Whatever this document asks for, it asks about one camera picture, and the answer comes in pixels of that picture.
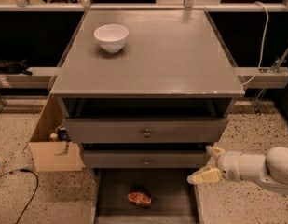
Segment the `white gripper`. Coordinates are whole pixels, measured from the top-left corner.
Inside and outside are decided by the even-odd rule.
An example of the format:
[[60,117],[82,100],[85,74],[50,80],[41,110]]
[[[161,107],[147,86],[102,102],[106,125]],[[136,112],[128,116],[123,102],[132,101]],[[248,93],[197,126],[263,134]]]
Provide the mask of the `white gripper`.
[[206,146],[206,151],[215,160],[217,167],[206,166],[187,178],[187,182],[192,185],[215,183],[222,179],[227,181],[241,181],[240,178],[240,156],[238,151],[227,151],[219,147]]

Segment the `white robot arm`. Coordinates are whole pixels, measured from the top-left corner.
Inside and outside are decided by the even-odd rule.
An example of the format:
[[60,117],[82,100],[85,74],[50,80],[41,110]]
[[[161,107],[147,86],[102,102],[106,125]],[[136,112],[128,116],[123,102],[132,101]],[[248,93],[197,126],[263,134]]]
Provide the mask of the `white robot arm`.
[[288,148],[274,147],[267,155],[224,151],[206,147],[215,159],[216,167],[205,166],[187,178],[191,185],[215,183],[222,179],[232,182],[247,181],[274,193],[288,196]]

